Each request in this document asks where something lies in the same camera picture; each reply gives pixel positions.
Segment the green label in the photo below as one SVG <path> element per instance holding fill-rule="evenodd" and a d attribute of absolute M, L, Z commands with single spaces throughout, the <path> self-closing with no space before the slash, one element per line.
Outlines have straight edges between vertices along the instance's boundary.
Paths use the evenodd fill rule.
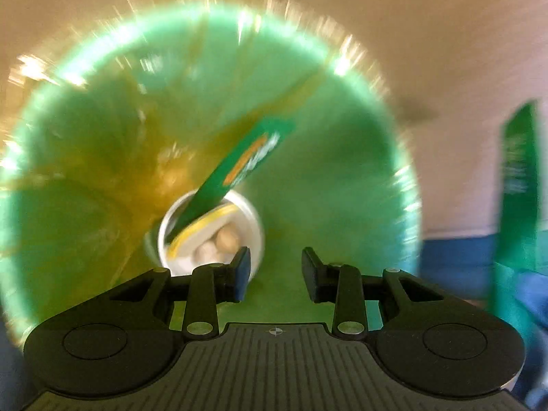
<path fill-rule="evenodd" d="M 292 130 L 292 122 L 265 117 L 239 141 L 192 197 L 168 234 L 171 242 L 188 224 L 216 207 L 226 193 L 278 147 Z"/>
<path fill-rule="evenodd" d="M 527 342 L 532 320 L 514 299 L 517 274 L 538 268 L 539 157 L 535 104 L 527 103 L 506 124 L 503 138 L 503 195 L 495 249 L 490 309 L 514 326 Z"/>

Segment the white object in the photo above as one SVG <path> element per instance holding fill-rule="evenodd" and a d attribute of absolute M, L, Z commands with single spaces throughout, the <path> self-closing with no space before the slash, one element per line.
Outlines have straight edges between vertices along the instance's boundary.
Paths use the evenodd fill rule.
<path fill-rule="evenodd" d="M 213 241 L 206 241 L 199 245 L 194 252 L 194 260 L 198 266 L 219 262 L 217 246 Z"/>
<path fill-rule="evenodd" d="M 196 267 L 201 265 L 194 260 L 195 255 L 193 255 L 192 252 L 194 252 L 196 247 L 201 245 L 205 240 L 209 240 L 220 227 L 225 225 L 225 223 L 221 223 L 220 225 L 217 223 L 216 228 L 212 227 L 212 229 L 209 230 L 208 235 L 205 234 L 206 236 L 203 236 L 200 242 L 196 242 L 196 246 L 192 249 L 190 255 L 188 255 L 187 250 L 185 250 L 184 252 L 186 252 L 186 254 L 185 256 L 182 256 L 178 249 L 175 258 L 168 258 L 168 246 L 165 245 L 165 236 L 168 233 L 168 228 L 173 224 L 173 216 L 176 215 L 179 209 L 188 203 L 195 192 L 195 190 L 188 192 L 175 201 L 160 223 L 160 230 L 158 231 L 158 253 L 160 255 L 160 262 L 163 267 L 170 269 L 174 276 L 191 274 Z M 259 269 L 264 253 L 264 233 L 262 231 L 262 225 L 259 222 L 259 214 L 245 197 L 234 190 L 230 190 L 226 194 L 221 206 L 226 205 L 227 203 L 234 204 L 238 207 L 237 214 L 230 216 L 230 222 L 240 238 L 240 245 L 248 247 L 251 253 L 251 272 L 249 274 L 249 279 L 252 279 Z M 230 263 L 232 255 L 228 252 L 218 252 L 217 258 L 218 261 L 215 262 L 226 264 Z"/>
<path fill-rule="evenodd" d="M 232 224 L 227 224 L 220 228 L 215 237 L 215 244 L 220 252 L 236 254 L 240 248 L 240 238 L 236 228 Z"/>
<path fill-rule="evenodd" d="M 234 204 L 222 204 L 208 211 L 175 237 L 167 250 L 168 258 L 189 257 L 199 245 L 211 239 L 220 228 L 239 214 Z"/>

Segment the yellow stripe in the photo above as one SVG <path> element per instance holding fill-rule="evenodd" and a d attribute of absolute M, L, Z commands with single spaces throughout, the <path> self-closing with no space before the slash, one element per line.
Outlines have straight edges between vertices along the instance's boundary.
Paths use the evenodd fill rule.
<path fill-rule="evenodd" d="M 238 207 L 234 204 L 226 204 L 199 217 L 175 237 L 169 245 L 167 257 L 169 259 L 175 258 L 181 244 L 183 244 L 183 242 L 186 241 L 191 235 L 199 232 L 202 228 L 211 224 L 213 221 L 235 212 L 237 209 Z"/>

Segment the green banner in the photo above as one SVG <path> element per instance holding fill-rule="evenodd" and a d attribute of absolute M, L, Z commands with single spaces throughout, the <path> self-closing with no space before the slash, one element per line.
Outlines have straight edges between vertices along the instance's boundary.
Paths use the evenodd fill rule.
<path fill-rule="evenodd" d="M 533 321 L 514 293 L 517 275 L 537 271 L 539 265 L 541 202 L 534 102 L 525 104 L 505 125 L 502 159 L 502 211 L 489 308 L 528 343 Z"/>
<path fill-rule="evenodd" d="M 243 137 L 201 185 L 167 236 L 171 242 L 186 226 L 216 207 L 229 190 L 253 171 L 290 133 L 292 122 L 265 117 Z"/>

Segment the crosshair mark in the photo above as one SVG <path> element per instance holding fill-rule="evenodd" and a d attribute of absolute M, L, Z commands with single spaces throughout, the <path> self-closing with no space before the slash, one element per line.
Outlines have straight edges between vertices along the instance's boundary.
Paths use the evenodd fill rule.
<path fill-rule="evenodd" d="M 269 334 L 272 334 L 274 337 L 278 337 L 279 335 L 282 335 L 285 331 L 283 331 L 282 329 L 276 327 L 276 328 L 268 329 L 267 332 Z"/>

